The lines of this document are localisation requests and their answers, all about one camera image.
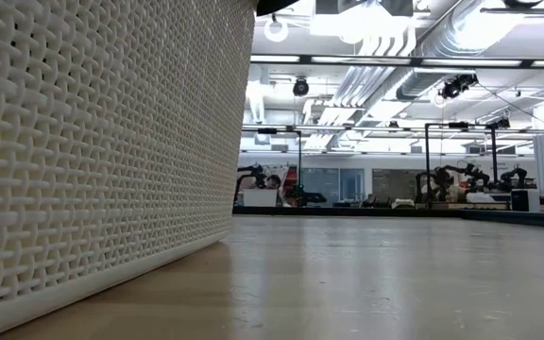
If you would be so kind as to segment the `person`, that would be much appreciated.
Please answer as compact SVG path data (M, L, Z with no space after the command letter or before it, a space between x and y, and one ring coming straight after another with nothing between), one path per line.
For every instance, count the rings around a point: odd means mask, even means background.
M276 193L276 206L283 205L283 197L281 191L281 178L278 175L271 175L266 180L266 189L273 190Z

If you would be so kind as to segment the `small white bin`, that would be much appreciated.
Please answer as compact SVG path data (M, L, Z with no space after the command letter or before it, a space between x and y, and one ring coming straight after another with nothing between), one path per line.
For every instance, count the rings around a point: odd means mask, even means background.
M243 205L245 207L275 207L277 196L277 190L245 189L243 191Z

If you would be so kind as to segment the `white round ceiling fixture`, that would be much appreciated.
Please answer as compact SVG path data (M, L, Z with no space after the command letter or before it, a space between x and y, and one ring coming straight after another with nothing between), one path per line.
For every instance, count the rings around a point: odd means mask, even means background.
M263 34L273 43L281 43L287 39L289 26L282 21L276 14L272 14L263 27Z

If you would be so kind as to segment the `white woven plastic basket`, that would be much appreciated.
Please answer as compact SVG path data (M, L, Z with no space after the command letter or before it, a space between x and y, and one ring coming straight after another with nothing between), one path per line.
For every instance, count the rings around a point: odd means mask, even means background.
M0 0L0 332L231 226L258 0Z

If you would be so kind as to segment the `white box with black front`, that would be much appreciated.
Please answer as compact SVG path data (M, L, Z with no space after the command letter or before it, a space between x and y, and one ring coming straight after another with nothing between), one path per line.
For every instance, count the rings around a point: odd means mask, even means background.
M511 192L510 207L514 212L539 213L540 192L537 189L514 189Z

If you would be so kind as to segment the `black station frame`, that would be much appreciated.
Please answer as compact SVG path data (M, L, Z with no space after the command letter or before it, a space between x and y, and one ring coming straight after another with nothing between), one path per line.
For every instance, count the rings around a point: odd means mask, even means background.
M285 199L283 203L284 208L299 207L297 202L294 199L293 192L295 188L299 185L302 185L302 131L296 129L293 126L269 126L269 125L246 125L242 128L243 132L252 132L255 137L258 136L272 136L279 134L296 134L297 135L297 165L295 166L295 174L290 178L290 187L285 188L285 178L281 181L281 191L282 197ZM241 193L241 188L239 191L235 190L234 193L234 205L238 203L238 197Z
M492 166L493 166L493 179L492 183L496 183L499 179L498 177L498 154L496 147L496 134L498 125L497 124L471 124L466 121L459 122L448 122L448 123L426 123L424 125L424 141L425 141L425 164L426 164L426 185L427 185L427 195L426 195L426 207L432 209L434 206L434 195L431 188L431 154L430 154L430 128L439 127L439 128L448 128L448 129L457 129L460 132L469 132L471 128L481 128L486 133L489 133L491 136L491 155L492 155Z

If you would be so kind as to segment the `black overhead frame bar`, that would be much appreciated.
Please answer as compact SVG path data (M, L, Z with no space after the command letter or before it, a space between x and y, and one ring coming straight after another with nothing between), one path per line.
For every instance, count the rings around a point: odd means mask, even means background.
M319 64L409 68L544 69L544 59L472 59L256 54L250 57L250 62L253 64Z

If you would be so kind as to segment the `black ceiling rail fixture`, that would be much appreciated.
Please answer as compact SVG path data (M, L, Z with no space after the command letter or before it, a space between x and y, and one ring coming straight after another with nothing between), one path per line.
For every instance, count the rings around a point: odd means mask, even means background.
M544 8L541 5L544 0L499 0L502 7L482 7L481 13L506 14L523 16L544 16Z

